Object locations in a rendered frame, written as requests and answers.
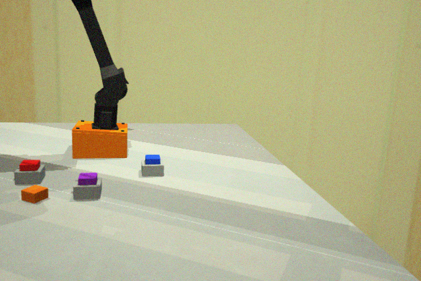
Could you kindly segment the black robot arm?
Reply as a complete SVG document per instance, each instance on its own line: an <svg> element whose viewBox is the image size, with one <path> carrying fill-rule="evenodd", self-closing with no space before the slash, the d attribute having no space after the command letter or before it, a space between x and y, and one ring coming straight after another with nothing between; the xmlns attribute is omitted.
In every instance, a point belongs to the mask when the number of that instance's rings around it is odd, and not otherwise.
<svg viewBox="0 0 421 281"><path fill-rule="evenodd" d="M118 102L123 99L128 87L124 69L115 67L91 0L72 0L77 8L84 29L99 64L103 88L95 94L94 119L92 129L119 130L117 124Z"/></svg>

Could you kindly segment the red button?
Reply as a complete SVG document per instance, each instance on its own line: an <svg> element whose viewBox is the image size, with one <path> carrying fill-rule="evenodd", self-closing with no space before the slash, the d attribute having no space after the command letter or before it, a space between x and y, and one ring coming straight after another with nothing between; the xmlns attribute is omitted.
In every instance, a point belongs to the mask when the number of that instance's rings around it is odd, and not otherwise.
<svg viewBox="0 0 421 281"><path fill-rule="evenodd" d="M14 172L14 184L40 184L45 177L45 165L39 160L22 161Z"/></svg>

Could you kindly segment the blue button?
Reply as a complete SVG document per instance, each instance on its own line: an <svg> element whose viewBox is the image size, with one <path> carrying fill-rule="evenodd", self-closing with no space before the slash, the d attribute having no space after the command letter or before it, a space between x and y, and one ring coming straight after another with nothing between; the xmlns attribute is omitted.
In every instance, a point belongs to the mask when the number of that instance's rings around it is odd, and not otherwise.
<svg viewBox="0 0 421 281"><path fill-rule="evenodd" d="M164 176L164 163L160 155L145 155L141 160L142 176Z"/></svg>

